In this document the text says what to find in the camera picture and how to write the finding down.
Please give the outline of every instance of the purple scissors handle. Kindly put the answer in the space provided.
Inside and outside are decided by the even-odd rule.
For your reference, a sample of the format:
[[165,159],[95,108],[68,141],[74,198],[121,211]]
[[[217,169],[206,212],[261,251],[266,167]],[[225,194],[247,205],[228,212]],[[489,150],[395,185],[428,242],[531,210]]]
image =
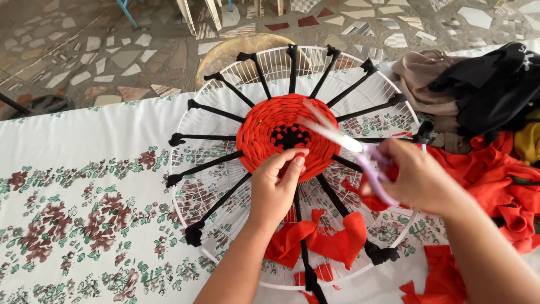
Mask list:
[[381,181],[391,182],[391,180],[383,172],[377,171],[375,167],[371,164],[366,155],[371,155],[371,157],[376,160],[379,164],[391,165],[392,161],[384,157],[375,146],[366,145],[365,154],[359,153],[356,156],[358,164],[364,170],[364,174],[367,175],[369,184],[371,185],[373,192],[387,205],[397,207],[400,205],[399,201],[393,199],[386,193],[382,188]]

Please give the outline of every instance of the white wire fan guard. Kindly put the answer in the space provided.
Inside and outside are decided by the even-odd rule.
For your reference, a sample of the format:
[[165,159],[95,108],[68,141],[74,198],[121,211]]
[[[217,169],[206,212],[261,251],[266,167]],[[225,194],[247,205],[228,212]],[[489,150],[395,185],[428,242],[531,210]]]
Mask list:
[[[257,53],[259,64],[272,96],[288,94],[291,59],[286,55],[286,50],[287,47],[283,47]],[[326,56],[326,52],[326,48],[298,46],[297,94],[309,96],[313,91],[332,59],[331,56]],[[360,68],[362,63],[363,61],[354,56],[341,53],[316,98],[326,103],[358,81],[365,75],[363,69]],[[262,85],[259,83],[255,65],[251,60],[234,62],[223,69],[221,74],[253,103],[257,104],[267,99]],[[335,116],[340,116],[367,109],[386,103],[394,93],[400,93],[400,91],[382,73],[377,72],[333,106],[332,112]],[[206,82],[194,99],[200,104],[209,105],[240,117],[245,117],[250,110],[250,107],[236,94],[225,87],[222,82],[216,80]],[[405,131],[414,134],[419,126],[419,121],[408,102],[340,123],[341,129],[354,137],[391,137]],[[182,134],[235,135],[239,127],[240,123],[237,121],[201,109],[192,109],[184,113],[177,132]],[[173,148],[170,159],[170,174],[184,172],[236,150],[234,141],[188,139],[186,143]],[[352,155],[345,149],[341,149],[340,156],[354,161]],[[247,169],[236,159],[191,176],[185,176],[174,188],[171,188],[173,202],[175,202],[173,205],[184,228],[198,221],[219,197],[231,189],[246,173]],[[414,222],[417,215],[416,210],[391,207],[384,212],[372,212],[361,203],[356,194],[346,191],[340,185],[341,181],[348,177],[349,182],[358,187],[361,173],[334,162],[323,174],[349,211],[360,212],[363,215],[367,225],[368,240],[381,248],[396,247],[402,242],[410,225]],[[344,228],[343,218],[316,179],[300,183],[299,189],[303,220],[311,219],[312,209],[325,209],[326,213],[319,226],[331,226],[336,230]],[[251,181],[248,180],[213,216],[206,220],[205,227],[202,229],[200,251],[215,263],[219,263],[231,241],[244,225],[250,204]],[[321,286],[338,284],[342,280],[360,275],[373,266],[363,249],[350,270],[345,270],[343,264],[339,262],[313,252],[309,252],[309,263],[313,268],[324,263],[331,265],[334,280],[332,282],[319,280]],[[301,257],[294,269],[264,260],[260,285],[276,289],[304,290],[303,286],[295,285],[293,277],[295,273],[303,270]]]

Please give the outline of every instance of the table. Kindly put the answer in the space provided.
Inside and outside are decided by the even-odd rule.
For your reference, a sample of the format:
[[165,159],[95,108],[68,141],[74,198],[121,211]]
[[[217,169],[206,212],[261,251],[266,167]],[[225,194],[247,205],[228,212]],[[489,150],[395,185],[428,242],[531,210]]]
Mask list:
[[[195,299],[215,265],[183,243],[164,186],[167,141],[194,96],[0,122],[0,303]],[[401,303],[409,280],[422,292],[422,246],[447,240],[436,216],[409,231],[401,259],[324,288],[328,301]],[[540,250],[524,258],[540,272]],[[255,302],[305,299],[261,287]]]

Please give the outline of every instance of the hand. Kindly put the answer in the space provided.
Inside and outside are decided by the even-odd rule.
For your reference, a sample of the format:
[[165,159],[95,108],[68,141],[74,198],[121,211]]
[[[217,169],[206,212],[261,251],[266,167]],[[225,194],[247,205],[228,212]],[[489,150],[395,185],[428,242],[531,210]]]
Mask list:
[[[288,149],[265,160],[251,178],[251,209],[248,222],[272,229],[279,225],[293,203],[300,173],[306,170],[305,156],[309,149]],[[283,179],[280,169],[291,161]]]
[[[379,151],[391,158],[400,172],[394,183],[381,182],[385,191],[394,199],[416,209],[441,217],[450,217],[474,198],[469,195],[439,163],[429,154],[406,141],[390,138],[383,141]],[[369,184],[361,189],[363,194],[372,192]]]

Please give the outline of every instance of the black fabric center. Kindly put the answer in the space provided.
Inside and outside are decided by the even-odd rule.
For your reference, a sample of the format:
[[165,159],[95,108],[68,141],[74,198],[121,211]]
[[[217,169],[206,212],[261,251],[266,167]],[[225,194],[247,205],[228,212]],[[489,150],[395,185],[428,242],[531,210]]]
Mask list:
[[274,138],[274,140],[271,140],[274,146],[281,147],[283,150],[294,148],[299,143],[306,145],[311,140],[309,132],[300,131],[297,124],[292,127],[286,127],[284,124],[275,127],[270,137]]

